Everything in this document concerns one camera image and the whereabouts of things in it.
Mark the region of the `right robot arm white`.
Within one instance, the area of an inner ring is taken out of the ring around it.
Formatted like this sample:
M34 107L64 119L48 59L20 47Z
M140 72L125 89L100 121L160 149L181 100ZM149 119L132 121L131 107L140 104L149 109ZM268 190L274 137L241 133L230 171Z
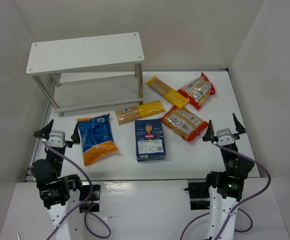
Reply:
M221 157L225 166L224 172L211 171L206 176L206 185L210 197L209 207L209 240L232 240L235 232L237 210L234 208L241 199L245 179L254 167L254 163L238 155L236 140L246 133L245 127L235 114L233 121L235 133L229 128L214 131L211 121L203 136L204 142L221 146Z

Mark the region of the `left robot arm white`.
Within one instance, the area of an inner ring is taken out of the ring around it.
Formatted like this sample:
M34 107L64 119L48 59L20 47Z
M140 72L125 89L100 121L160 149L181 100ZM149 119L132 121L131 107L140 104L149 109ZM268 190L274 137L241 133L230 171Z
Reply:
M54 120L34 132L34 137L44 145L46 157L33 162L31 174L35 178L40 199L51 218L53 232L47 238L57 240L82 240L80 207L83 184L77 174L61 176L67 147L72 141L65 140L65 133L53 130Z

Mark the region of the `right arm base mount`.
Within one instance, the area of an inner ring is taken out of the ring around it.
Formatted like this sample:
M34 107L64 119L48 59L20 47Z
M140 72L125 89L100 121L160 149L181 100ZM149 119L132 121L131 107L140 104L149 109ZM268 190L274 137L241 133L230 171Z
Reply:
M203 179L188 180L188 186L183 190L189 194L190 210L208 210L210 208L210 194L206 181Z

